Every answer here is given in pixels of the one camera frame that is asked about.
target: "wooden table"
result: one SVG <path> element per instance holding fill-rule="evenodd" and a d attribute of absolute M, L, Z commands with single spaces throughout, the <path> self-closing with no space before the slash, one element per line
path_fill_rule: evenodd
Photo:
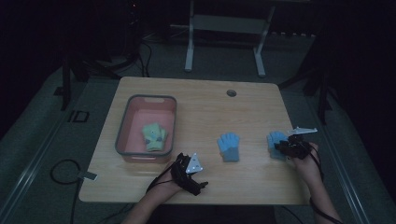
<path fill-rule="evenodd" d="M 236 91 L 235 97 L 226 94 Z M 135 203 L 165 164 L 128 163 L 115 149 L 122 115 L 134 94 L 171 95 L 177 99 L 173 158 L 196 152 L 204 170 L 193 176 L 208 181 L 202 193 L 180 192 L 169 203 L 308 204 L 309 192 L 290 164 L 270 158 L 266 135 L 291 130 L 275 84 L 171 78 L 124 77 L 108 111 L 79 198 L 84 202 Z M 240 136 L 239 162 L 223 162 L 217 139 Z"/>

